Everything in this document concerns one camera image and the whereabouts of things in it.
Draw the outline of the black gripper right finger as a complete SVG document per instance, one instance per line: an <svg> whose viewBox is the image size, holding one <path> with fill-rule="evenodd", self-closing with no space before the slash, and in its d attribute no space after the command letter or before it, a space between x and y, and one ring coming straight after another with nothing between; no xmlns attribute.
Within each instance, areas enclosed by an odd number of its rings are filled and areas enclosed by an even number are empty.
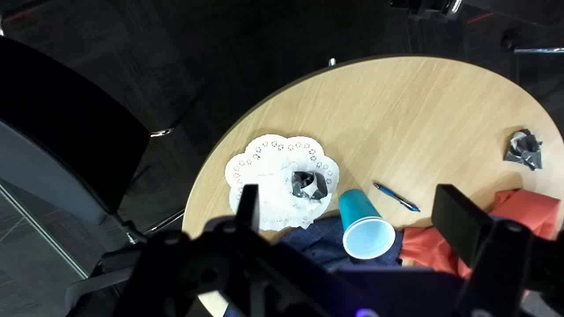
<svg viewBox="0 0 564 317"><path fill-rule="evenodd" d="M432 224L476 275L494 271L497 224L455 185L435 187Z"/></svg>

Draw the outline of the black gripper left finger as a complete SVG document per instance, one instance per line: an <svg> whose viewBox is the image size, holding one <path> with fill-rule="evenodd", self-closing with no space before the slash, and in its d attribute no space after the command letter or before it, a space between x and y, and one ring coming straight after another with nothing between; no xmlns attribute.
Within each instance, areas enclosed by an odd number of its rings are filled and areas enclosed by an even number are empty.
<svg viewBox="0 0 564 317"><path fill-rule="evenodd" d="M236 210L236 224L257 231L259 229L259 187L245 185Z"/></svg>

